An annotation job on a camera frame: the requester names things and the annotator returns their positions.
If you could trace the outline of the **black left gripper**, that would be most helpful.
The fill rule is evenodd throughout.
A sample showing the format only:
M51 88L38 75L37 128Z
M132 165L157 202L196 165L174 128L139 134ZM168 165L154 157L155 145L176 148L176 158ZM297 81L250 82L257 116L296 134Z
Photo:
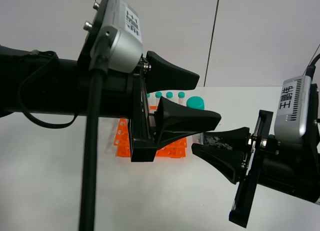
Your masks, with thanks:
M129 74L110 69L101 94L100 116L128 120L132 162L153 162L157 149L213 131L222 118L217 112L186 107L161 97L154 113L155 128L152 127L147 93L193 90L200 76L166 61L154 51L148 51L146 59L151 66L147 72L143 68L144 58Z

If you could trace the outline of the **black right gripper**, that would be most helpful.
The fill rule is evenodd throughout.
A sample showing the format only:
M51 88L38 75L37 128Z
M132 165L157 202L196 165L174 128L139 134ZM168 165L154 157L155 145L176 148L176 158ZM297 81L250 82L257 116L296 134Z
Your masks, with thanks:
M193 143L192 153L215 167L232 184L239 182L229 221L247 227L257 185L296 198L320 203L320 155L317 146L320 134L317 123L318 86L312 84L309 93L306 133L301 143L280 142L269 135L272 113L261 110L257 122L257 137L252 144L252 164L242 175L244 153L248 147L250 128L228 131L207 131L200 144Z

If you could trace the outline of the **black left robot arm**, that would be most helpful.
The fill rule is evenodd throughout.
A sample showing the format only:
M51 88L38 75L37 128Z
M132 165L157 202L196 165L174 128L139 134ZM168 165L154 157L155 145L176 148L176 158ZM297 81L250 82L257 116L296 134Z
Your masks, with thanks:
M49 124L35 114L87 116L86 157L97 145L98 118L128 120L132 162L151 162L156 152L182 138L214 130L219 113L194 109L160 98L154 113L147 95L165 90L192 90L198 75L177 67L155 52L141 58L131 73L98 66L89 71L89 61L60 59L53 51L0 48L0 114L23 113L30 121L49 129L67 123Z

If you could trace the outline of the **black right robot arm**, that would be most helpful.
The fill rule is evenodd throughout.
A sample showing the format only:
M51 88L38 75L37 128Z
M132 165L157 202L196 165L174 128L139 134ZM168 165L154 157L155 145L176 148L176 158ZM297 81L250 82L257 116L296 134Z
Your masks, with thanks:
M320 203L320 142L318 128L319 90L310 86L306 133L300 144L282 141L270 134L273 113L260 110L256 127L208 132L207 138L221 138L224 144L194 143L192 153L215 167L232 184L239 184L229 213L230 222L247 227L257 185L311 203Z

